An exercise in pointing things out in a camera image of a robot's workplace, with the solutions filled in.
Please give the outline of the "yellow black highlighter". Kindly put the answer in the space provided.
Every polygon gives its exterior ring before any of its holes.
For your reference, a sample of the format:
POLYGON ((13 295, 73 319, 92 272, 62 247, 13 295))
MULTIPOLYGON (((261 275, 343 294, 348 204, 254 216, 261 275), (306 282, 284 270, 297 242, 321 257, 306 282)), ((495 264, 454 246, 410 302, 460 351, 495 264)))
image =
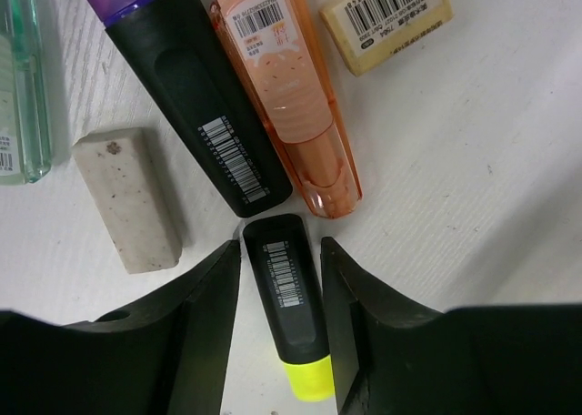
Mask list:
POLYGON ((276 351, 301 401, 335 394, 321 289, 303 220, 261 218, 243 239, 276 351))

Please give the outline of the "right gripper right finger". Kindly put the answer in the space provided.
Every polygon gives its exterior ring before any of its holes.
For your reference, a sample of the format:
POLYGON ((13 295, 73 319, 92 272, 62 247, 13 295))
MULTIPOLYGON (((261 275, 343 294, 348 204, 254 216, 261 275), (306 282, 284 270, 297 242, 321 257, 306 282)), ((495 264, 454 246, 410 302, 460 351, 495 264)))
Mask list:
POLYGON ((578 304, 439 312, 321 241, 327 333, 342 414, 578 414, 578 304))

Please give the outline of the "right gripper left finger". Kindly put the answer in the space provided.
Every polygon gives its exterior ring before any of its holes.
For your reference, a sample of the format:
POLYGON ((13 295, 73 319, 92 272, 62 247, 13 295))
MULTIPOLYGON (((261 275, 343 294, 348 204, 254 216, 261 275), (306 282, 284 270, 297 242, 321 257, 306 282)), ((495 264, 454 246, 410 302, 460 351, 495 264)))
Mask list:
POLYGON ((217 414, 236 314, 240 246, 94 321, 1 314, 4 414, 217 414))

